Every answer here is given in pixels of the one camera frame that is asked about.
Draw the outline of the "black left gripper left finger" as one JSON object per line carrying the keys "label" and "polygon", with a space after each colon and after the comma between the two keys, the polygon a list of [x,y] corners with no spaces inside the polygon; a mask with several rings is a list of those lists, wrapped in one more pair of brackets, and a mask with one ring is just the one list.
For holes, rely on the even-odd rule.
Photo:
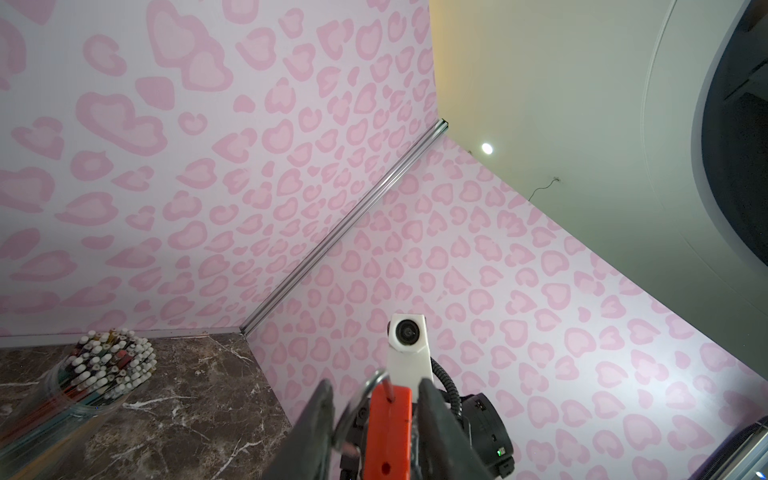
{"label": "black left gripper left finger", "polygon": [[264,480],[327,479],[335,408],[333,388],[323,379],[262,473]]}

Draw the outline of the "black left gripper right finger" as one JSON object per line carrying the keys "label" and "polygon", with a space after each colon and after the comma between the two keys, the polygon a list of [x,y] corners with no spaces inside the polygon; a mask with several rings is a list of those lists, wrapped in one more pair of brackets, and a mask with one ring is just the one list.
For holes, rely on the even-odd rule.
{"label": "black left gripper right finger", "polygon": [[432,381],[419,384],[416,403],[418,479],[494,479]]}

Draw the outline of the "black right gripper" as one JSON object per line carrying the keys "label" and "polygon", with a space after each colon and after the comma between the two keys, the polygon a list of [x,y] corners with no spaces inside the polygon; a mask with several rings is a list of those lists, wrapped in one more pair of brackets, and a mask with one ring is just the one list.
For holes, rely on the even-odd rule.
{"label": "black right gripper", "polygon": [[[459,397],[462,404],[461,426],[472,448],[494,479],[511,478],[515,469],[514,447],[495,407],[483,393]],[[370,400],[357,411],[347,441],[362,447],[366,439]],[[360,459],[342,455],[339,479],[362,479]]]}

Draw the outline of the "red safety padlock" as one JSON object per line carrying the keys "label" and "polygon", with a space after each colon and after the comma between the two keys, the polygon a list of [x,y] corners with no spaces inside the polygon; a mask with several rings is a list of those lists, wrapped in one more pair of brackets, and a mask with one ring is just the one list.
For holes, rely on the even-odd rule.
{"label": "red safety padlock", "polygon": [[412,391],[396,386],[384,369],[353,395],[333,432],[341,479],[411,477]]}

